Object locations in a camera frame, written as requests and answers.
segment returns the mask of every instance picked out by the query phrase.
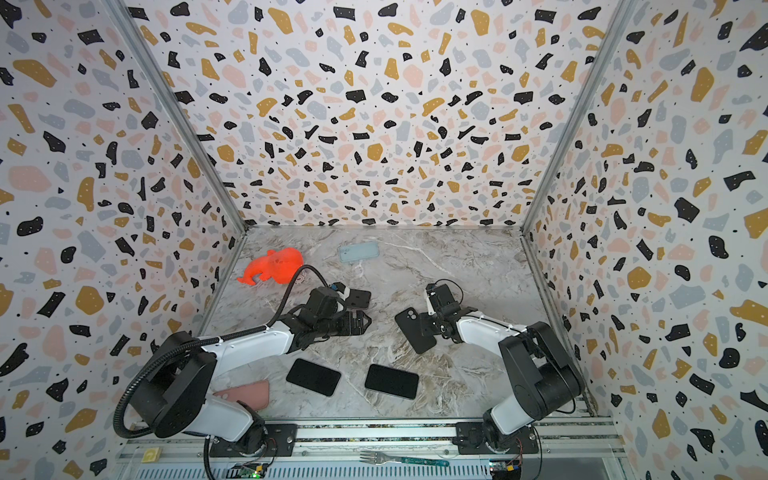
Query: gray speckle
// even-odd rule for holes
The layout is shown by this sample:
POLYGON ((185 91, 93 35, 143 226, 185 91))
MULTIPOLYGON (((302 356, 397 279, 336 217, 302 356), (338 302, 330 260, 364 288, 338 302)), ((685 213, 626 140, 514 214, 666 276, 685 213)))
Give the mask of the gray speckle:
POLYGON ((472 105, 472 108, 469 109, 469 111, 471 111, 475 118, 482 121, 488 117, 488 113, 491 111, 491 108, 485 104, 485 102, 476 101, 475 104, 472 105))
POLYGON ((198 42, 198 41, 197 41, 197 40, 195 40, 194 38, 190 37, 190 36, 189 36, 189 35, 187 35, 186 33, 185 33, 185 34, 183 34, 183 35, 181 35, 181 41, 183 41, 184 43, 186 43, 188 47, 195 47, 195 46, 197 46, 197 45, 199 45, 199 44, 200 44, 200 42, 198 42))
POLYGON ((269 55, 270 58, 272 58, 273 62, 280 63, 281 61, 283 61, 283 56, 280 53, 278 53, 277 51, 275 51, 275 50, 273 50, 273 49, 271 49, 269 47, 264 47, 264 51, 266 52, 267 55, 269 55))
POLYGON ((750 289, 750 286, 752 286, 752 280, 754 279, 755 274, 752 272, 752 270, 743 263, 739 264, 739 274, 736 275, 736 286, 739 287, 739 290, 742 292, 746 292, 750 289))
POLYGON ((96 115, 96 110, 88 104, 71 98, 64 103, 64 111, 82 118, 91 118, 96 115))
POLYGON ((381 82, 377 78, 376 81, 373 82, 373 87, 371 87, 371 95, 378 95, 381 90, 384 90, 384 87, 382 87, 381 82))
POLYGON ((685 424, 680 417, 675 417, 672 421, 672 428, 678 435, 685 435, 688 432, 688 425, 685 424))
POLYGON ((251 143, 256 141, 256 138, 253 136, 253 125, 250 122, 244 121, 240 125, 239 132, 244 142, 251 143))
POLYGON ((746 201, 750 202, 750 204, 752 205, 756 204, 762 199, 763 199, 763 195, 760 195, 760 192, 757 190, 752 190, 746 195, 746 201))
POLYGON ((659 66, 666 71, 674 70, 677 67, 679 67, 681 63, 683 63, 683 60, 685 60, 685 58, 687 58, 688 55, 690 55, 689 48, 676 51, 673 54, 669 54, 662 57, 661 60, 659 60, 659 66))
POLYGON ((101 243, 87 230, 78 234, 78 240, 80 240, 80 253, 94 262, 101 260, 104 254, 107 253, 104 247, 101 246, 101 243))
POLYGON ((341 44, 334 37, 328 37, 328 40, 326 40, 326 46, 328 51, 333 53, 339 60, 344 59, 344 55, 341 54, 341 44))
POLYGON ((480 48, 479 50, 475 50, 472 52, 472 56, 475 57, 480 68, 491 67, 491 57, 488 56, 488 52, 486 52, 485 49, 480 48))
POLYGON ((699 303, 707 297, 701 286, 680 285, 677 290, 670 293, 670 300, 676 309, 685 308, 699 303))
POLYGON ((672 117, 672 130, 670 131, 670 139, 674 143, 678 145, 683 143, 683 139, 685 138, 686 125, 687 122, 685 118, 681 117, 680 115, 675 115, 672 117))
POLYGON ((727 316, 715 317, 715 323, 717 324, 717 332, 720 334, 720 341, 722 343, 728 343, 730 340, 730 322, 727 316))
POLYGON ((736 60, 736 51, 727 51, 717 59, 717 70, 723 71, 730 68, 733 65, 733 61, 736 60))
POLYGON ((93 2, 90 2, 90 0, 85 3, 81 3, 78 10, 80 10, 80 16, 82 18, 90 18, 96 15, 96 7, 94 6, 93 2))
POLYGON ((464 52, 456 47, 451 50, 451 53, 453 53, 453 59, 456 60, 456 63, 464 63, 464 60, 467 59, 467 56, 464 55, 464 52))
POLYGON ((432 25, 445 25, 451 19, 451 13, 453 12, 453 2, 448 2, 443 8, 440 8, 437 12, 433 13, 429 17, 429 23, 432 25))
POLYGON ((49 197, 45 201, 45 208, 58 208, 59 210, 66 210, 70 205, 72 205, 71 201, 61 197, 49 197))
POLYGON ((640 427, 637 427, 637 434, 634 436, 634 446, 637 447, 637 453, 644 457, 648 451, 648 439, 645 438, 645 432, 640 427))
POLYGON ((106 71, 99 70, 98 68, 92 68, 91 73, 94 75, 94 78, 99 85, 109 87, 114 91, 120 91, 118 84, 112 81, 106 71))
POLYGON ((65 416, 72 415, 74 412, 74 402, 64 402, 58 407, 58 418, 63 419, 65 416))
POLYGON ((639 204, 649 192, 650 187, 648 186, 647 177, 636 177, 632 181, 632 200, 634 200, 636 204, 639 204))
POLYGON ((54 468, 46 457, 40 458, 35 462, 35 480, 51 480, 54 468))
POLYGON ((642 371, 640 367, 637 365, 632 366, 632 374, 634 375, 634 378, 637 380, 637 383, 640 383, 642 386, 656 385, 656 382, 654 381, 654 379, 646 375, 646 373, 642 371))
POLYGON ((49 114, 45 116, 38 114, 38 118, 44 124, 51 125, 53 128, 57 128, 58 130, 61 130, 67 124, 64 118, 58 117, 54 114, 49 114))
POLYGON ((529 47, 522 38, 518 39, 518 43, 515 44, 515 53, 518 54, 518 57, 520 57, 520 60, 523 63, 528 61, 528 50, 530 49, 531 47, 529 47))
POLYGON ((667 120, 667 107, 664 106, 664 102, 659 102, 659 106, 656 107, 656 121, 667 120))
POLYGON ((10 386, 26 385, 28 383, 45 383, 48 381, 48 375, 51 373, 49 366, 36 366, 30 373, 12 380, 10 386))
POLYGON ((101 269, 107 273, 107 275, 115 276, 118 274, 118 269, 111 263, 105 263, 101 266, 101 269))
POLYGON ((743 427, 744 422, 741 419, 737 419, 730 432, 721 438, 725 446, 733 453, 733 456, 738 456, 744 452, 744 437, 741 433, 743 427))
POLYGON ((664 311, 664 304, 667 301, 664 299, 664 297, 661 297, 660 299, 656 300, 650 305, 650 309, 654 312, 663 312, 664 311))
POLYGON ((715 157, 712 163, 717 165, 723 160, 723 155, 728 150, 733 150, 733 130, 729 128, 720 135, 717 135, 712 145, 715 147, 715 157))
POLYGON ((237 7, 227 15, 227 20, 233 25, 242 25, 248 22, 248 2, 240 0, 237 7))
POLYGON ((686 188, 688 188, 688 180, 685 178, 673 178, 670 182, 670 189, 676 194, 684 192, 686 188))
POLYGON ((123 150, 120 153, 120 162, 123 167, 134 170, 139 170, 144 166, 144 160, 141 159, 141 155, 136 150, 123 150))
POLYGON ((61 181, 69 182, 69 170, 67 169, 67 164, 60 161, 56 162, 56 165, 53 167, 53 172, 57 177, 61 178, 61 181))
POLYGON ((35 274, 33 272, 21 272, 21 277, 13 281, 13 283, 23 283, 28 285, 35 281, 35 274))
POLYGON ((326 108, 316 102, 311 101, 309 104, 306 105, 306 110, 314 116, 314 118, 317 118, 318 120, 325 120, 327 116, 326 108))
POLYGON ((29 51, 29 43, 13 30, 8 30, 8 37, 5 38, 5 43, 20 53, 27 53, 29 51))
POLYGON ((411 132, 411 122, 401 121, 395 132, 397 133, 397 141, 407 141, 411 132))
POLYGON ((395 42, 392 40, 389 40, 389 37, 384 35, 383 33, 379 35, 379 43, 382 44, 383 47, 389 47, 390 45, 394 45, 395 42))

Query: fork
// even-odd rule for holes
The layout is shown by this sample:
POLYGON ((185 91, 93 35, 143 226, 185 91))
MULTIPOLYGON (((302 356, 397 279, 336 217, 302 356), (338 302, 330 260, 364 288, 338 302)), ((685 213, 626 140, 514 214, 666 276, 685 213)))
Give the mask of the fork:
POLYGON ((382 463, 409 463, 411 465, 433 465, 435 467, 447 467, 447 460, 430 460, 427 458, 396 457, 381 452, 360 452, 360 461, 370 463, 371 465, 381 465, 382 463))

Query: black phone case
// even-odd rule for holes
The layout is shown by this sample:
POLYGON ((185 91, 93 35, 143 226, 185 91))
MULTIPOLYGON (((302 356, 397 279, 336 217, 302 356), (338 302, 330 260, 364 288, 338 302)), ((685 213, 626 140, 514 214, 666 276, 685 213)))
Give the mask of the black phone case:
POLYGON ((288 383, 325 396, 333 395, 339 384, 339 379, 341 379, 341 372, 305 359, 296 359, 286 377, 288 383))
POLYGON ((368 390, 375 390, 377 392, 398 396, 402 399, 414 400, 416 398, 416 393, 419 391, 419 375, 413 372, 406 372, 405 370, 393 369, 392 367, 376 365, 373 363, 368 367, 366 388, 368 390), (415 385, 413 386, 412 391, 405 391, 403 386, 409 380, 415 380, 415 385))

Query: orange plastic animal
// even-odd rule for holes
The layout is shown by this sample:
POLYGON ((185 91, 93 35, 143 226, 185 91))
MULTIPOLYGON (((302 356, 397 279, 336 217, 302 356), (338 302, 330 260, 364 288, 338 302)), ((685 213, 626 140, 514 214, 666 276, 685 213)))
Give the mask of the orange plastic animal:
POLYGON ((259 257, 248 264, 243 277, 237 279, 246 285, 256 285, 253 277, 259 275, 262 282, 274 278, 276 282, 285 285, 293 278, 293 274, 304 264, 301 252, 295 248, 283 248, 279 252, 269 250, 265 257, 259 257))

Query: patterned wall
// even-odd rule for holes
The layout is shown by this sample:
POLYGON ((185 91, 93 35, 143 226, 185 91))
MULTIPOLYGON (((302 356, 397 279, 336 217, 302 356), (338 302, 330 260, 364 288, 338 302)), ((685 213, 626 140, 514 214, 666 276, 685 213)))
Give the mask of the patterned wall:
POLYGON ((104 478, 236 241, 99 2, 0 0, 0 478, 104 478))
POLYGON ((638 478, 768 478, 766 22, 638 2, 531 232, 638 478))
POLYGON ((130 0, 250 224, 512 225, 614 2, 130 0))

